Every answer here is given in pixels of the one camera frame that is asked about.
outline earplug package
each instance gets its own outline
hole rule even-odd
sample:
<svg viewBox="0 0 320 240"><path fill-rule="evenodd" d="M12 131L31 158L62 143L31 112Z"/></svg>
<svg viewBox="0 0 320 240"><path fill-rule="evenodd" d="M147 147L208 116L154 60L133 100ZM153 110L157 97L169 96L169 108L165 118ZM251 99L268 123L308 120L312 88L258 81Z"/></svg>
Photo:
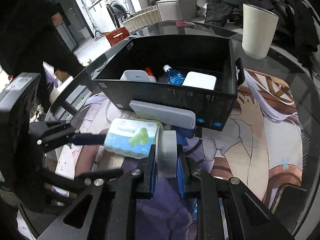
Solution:
<svg viewBox="0 0 320 240"><path fill-rule="evenodd" d="M143 120L115 118L104 141L109 152L141 159L147 157L155 143L157 123Z"/></svg>

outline doorway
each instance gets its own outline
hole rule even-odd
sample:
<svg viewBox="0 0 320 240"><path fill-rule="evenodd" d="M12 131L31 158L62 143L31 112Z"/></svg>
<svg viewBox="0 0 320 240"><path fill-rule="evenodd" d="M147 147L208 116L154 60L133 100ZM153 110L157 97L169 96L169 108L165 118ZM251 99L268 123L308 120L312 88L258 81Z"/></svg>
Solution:
<svg viewBox="0 0 320 240"><path fill-rule="evenodd" d="M92 39L92 33L81 17L74 0L52 0L52 2L63 17L57 30L69 49L74 52Z"/></svg>

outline washing machine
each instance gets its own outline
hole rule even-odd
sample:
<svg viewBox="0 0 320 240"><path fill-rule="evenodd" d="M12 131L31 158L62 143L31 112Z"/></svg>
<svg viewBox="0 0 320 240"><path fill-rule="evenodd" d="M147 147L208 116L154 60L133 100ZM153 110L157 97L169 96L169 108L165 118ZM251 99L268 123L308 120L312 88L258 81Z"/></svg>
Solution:
<svg viewBox="0 0 320 240"><path fill-rule="evenodd" d="M104 0L104 2L117 28L123 27L122 22L135 13L131 0Z"/></svg>

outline gray sofa armrest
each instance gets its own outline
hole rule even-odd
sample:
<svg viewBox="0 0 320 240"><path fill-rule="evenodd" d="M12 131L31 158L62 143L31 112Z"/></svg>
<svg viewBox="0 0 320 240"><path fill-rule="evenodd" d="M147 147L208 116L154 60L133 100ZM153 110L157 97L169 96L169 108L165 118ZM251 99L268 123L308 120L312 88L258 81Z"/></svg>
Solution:
<svg viewBox="0 0 320 240"><path fill-rule="evenodd" d="M160 0L157 6L163 21L185 20L198 17L197 0Z"/></svg>

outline green earplug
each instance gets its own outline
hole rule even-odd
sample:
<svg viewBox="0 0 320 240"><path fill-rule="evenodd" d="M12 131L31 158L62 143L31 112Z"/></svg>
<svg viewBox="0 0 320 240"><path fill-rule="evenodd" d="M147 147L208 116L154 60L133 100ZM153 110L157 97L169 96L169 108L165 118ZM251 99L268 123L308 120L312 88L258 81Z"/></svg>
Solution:
<svg viewBox="0 0 320 240"><path fill-rule="evenodd" d="M128 141L131 147L134 147L138 142L140 142L140 144L146 144L149 142L149 135L146 128L141 128L139 133Z"/></svg>

